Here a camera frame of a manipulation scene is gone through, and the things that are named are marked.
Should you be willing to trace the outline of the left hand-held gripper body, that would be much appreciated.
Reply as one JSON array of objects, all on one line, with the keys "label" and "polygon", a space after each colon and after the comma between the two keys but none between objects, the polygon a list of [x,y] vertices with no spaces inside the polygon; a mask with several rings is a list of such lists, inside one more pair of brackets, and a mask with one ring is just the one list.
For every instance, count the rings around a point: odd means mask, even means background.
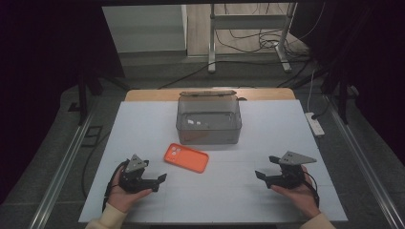
[{"label": "left hand-held gripper body", "polygon": [[127,193],[138,193],[142,190],[152,189],[153,180],[143,179],[145,168],[142,168],[140,159],[137,155],[133,155],[130,159],[124,162],[124,168],[121,171],[118,185]]}]

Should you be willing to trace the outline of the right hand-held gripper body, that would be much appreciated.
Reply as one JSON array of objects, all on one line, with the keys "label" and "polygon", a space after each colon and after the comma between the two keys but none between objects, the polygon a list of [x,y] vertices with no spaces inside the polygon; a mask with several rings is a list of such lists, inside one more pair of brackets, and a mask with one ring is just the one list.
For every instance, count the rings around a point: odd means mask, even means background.
[{"label": "right hand-held gripper body", "polygon": [[316,162],[315,158],[287,151],[280,157],[279,166],[281,175],[270,178],[271,185],[292,189],[300,186],[305,181],[303,164]]}]

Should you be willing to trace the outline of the orange phone case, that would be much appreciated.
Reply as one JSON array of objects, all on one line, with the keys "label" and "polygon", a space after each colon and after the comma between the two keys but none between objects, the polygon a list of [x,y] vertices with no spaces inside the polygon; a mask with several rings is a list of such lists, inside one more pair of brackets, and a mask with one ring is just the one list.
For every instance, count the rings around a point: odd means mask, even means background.
[{"label": "orange phone case", "polygon": [[180,144],[172,143],[166,150],[163,159],[184,169],[202,173],[208,163],[209,155]]}]

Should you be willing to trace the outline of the grey plastic storage box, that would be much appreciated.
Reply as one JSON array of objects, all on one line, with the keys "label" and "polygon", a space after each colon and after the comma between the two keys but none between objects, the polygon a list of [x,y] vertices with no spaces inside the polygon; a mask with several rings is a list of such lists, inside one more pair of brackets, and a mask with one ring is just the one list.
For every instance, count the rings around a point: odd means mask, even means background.
[{"label": "grey plastic storage box", "polygon": [[176,128],[183,145],[237,144],[243,127],[237,93],[181,92]]}]

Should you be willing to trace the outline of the person's right hand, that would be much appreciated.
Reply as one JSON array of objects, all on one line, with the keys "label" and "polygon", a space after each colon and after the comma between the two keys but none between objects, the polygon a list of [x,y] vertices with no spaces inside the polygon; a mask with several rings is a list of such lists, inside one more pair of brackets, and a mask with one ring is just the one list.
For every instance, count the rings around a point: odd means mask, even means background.
[{"label": "person's right hand", "polygon": [[286,197],[289,198],[295,207],[297,207],[308,219],[313,219],[318,216],[321,211],[316,203],[312,192],[312,181],[308,175],[307,168],[302,165],[301,168],[304,171],[305,182],[299,187],[293,189],[286,189],[281,186],[271,185],[270,188]]}]

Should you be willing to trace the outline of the person's left hand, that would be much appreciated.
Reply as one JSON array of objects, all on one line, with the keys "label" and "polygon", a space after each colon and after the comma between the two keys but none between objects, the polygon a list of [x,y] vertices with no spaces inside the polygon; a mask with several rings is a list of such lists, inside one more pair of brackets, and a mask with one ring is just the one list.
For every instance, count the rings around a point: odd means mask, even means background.
[{"label": "person's left hand", "polygon": [[152,193],[151,189],[142,190],[138,193],[131,194],[125,192],[119,185],[119,177],[123,167],[120,167],[115,173],[115,177],[112,181],[112,188],[109,194],[108,203],[118,209],[122,213],[127,213],[134,204],[140,199],[147,197]]}]

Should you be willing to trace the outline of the white foam board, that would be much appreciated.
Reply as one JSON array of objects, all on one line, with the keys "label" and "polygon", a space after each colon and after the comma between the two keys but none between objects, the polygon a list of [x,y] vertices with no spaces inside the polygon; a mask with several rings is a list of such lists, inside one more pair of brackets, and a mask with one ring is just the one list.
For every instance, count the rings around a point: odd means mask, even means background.
[{"label": "white foam board", "polygon": [[178,104],[121,103],[91,190],[79,217],[87,222],[100,216],[106,185],[120,162],[138,155],[149,162],[144,175],[166,180],[156,193],[139,201],[127,221],[147,224],[284,223],[304,220],[303,214],[256,177],[278,174],[271,156],[292,151],[313,158],[308,167],[315,178],[320,208],[332,221],[347,216],[327,167],[297,100],[243,101],[243,127],[238,143],[203,145],[209,156],[203,173],[164,161],[170,144],[178,141]]}]

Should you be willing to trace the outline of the white power strip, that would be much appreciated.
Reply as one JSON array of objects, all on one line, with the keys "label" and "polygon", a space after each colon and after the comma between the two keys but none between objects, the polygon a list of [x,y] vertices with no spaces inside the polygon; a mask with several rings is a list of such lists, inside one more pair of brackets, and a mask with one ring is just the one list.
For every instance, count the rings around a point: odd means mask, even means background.
[{"label": "white power strip", "polygon": [[305,113],[305,117],[307,122],[312,130],[314,136],[320,137],[325,134],[323,128],[321,127],[319,121],[317,119],[313,119],[314,113]]}]

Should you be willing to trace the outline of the black stand legs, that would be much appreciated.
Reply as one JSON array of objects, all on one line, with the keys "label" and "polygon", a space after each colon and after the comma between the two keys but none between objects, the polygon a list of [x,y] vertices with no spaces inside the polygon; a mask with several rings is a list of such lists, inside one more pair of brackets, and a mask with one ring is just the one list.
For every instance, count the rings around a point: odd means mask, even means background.
[{"label": "black stand legs", "polygon": [[73,102],[69,107],[69,112],[79,112],[78,125],[82,126],[89,115],[87,90],[90,90],[91,95],[102,95],[103,87],[100,83],[100,78],[105,79],[114,85],[118,86],[125,92],[131,90],[131,87],[120,81],[117,77],[102,72],[99,69],[90,69],[80,71],[77,75],[78,101]]},{"label": "black stand legs", "polygon": [[333,94],[338,89],[337,112],[344,124],[348,124],[347,119],[347,100],[348,94],[348,75],[343,70],[330,70],[328,76],[321,85],[323,94]]}]

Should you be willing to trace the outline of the white cabinet panel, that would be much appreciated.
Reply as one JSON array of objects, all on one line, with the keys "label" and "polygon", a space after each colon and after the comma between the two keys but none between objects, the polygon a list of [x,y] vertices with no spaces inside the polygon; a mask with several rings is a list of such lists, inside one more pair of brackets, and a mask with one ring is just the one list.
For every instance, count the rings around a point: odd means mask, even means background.
[{"label": "white cabinet panel", "polygon": [[185,5],[103,7],[118,52],[186,50]]}]

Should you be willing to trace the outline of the dark curtain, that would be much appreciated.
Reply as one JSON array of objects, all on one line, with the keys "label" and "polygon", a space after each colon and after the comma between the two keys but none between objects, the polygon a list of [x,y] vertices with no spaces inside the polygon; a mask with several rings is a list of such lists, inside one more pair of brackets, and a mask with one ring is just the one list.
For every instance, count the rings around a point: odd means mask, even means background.
[{"label": "dark curtain", "polygon": [[0,0],[0,204],[83,76],[122,76],[102,7],[77,0]]},{"label": "dark curtain", "polygon": [[333,68],[322,91],[355,87],[362,115],[405,162],[405,0],[300,2],[290,33]]}]

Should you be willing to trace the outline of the white metal stand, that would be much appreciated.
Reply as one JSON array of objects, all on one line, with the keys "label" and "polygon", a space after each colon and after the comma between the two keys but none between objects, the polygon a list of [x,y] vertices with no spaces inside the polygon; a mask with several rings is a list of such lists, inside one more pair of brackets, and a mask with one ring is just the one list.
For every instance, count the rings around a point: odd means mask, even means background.
[{"label": "white metal stand", "polygon": [[260,30],[281,29],[281,37],[278,42],[274,42],[274,49],[281,61],[282,67],[286,73],[290,73],[292,68],[288,63],[285,42],[290,28],[290,24],[295,11],[296,3],[288,4],[287,13],[275,15],[263,14],[216,14],[215,5],[210,5],[210,35],[209,35],[209,50],[208,50],[208,71],[214,73],[216,71],[216,54],[215,54],[215,31],[216,30]]}]

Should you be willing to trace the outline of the black flat frame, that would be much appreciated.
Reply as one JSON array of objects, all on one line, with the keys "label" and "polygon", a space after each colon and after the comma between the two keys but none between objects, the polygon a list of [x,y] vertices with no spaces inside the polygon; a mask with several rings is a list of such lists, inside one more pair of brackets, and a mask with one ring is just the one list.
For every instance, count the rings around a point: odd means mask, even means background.
[{"label": "black flat frame", "polygon": [[83,137],[81,146],[85,148],[95,147],[101,138],[102,129],[102,126],[90,126]]}]

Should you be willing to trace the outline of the aluminium floor rail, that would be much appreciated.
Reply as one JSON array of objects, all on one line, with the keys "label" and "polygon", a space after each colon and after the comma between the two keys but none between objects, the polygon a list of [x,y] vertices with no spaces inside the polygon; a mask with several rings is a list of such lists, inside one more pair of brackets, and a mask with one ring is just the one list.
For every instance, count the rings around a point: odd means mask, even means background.
[{"label": "aluminium floor rail", "polygon": [[67,175],[69,174],[75,157],[80,148],[80,144],[94,118],[95,110],[92,109],[88,112],[87,116],[84,118],[81,125],[79,125],[75,130],[75,135],[71,141],[69,147],[64,153],[64,157],[57,167],[53,178],[48,186],[44,197],[39,203],[39,206],[36,209],[32,217],[32,221],[29,224],[28,229],[44,229],[49,217],[52,213],[52,210],[56,204],[57,198],[62,190],[62,187],[66,181]]},{"label": "aluminium floor rail", "polygon": [[376,202],[378,203],[385,219],[390,224],[391,229],[405,229],[405,220],[399,215],[399,211],[397,210],[394,201],[377,176],[372,164],[367,159],[365,151],[355,138],[351,127],[344,123],[337,111],[337,105],[332,101],[332,99],[328,98],[326,95],[324,95],[324,98],[330,105],[329,111],[333,116],[334,122],[336,123],[341,135],[347,142],[359,170],[368,183],[373,196],[376,199]]}]

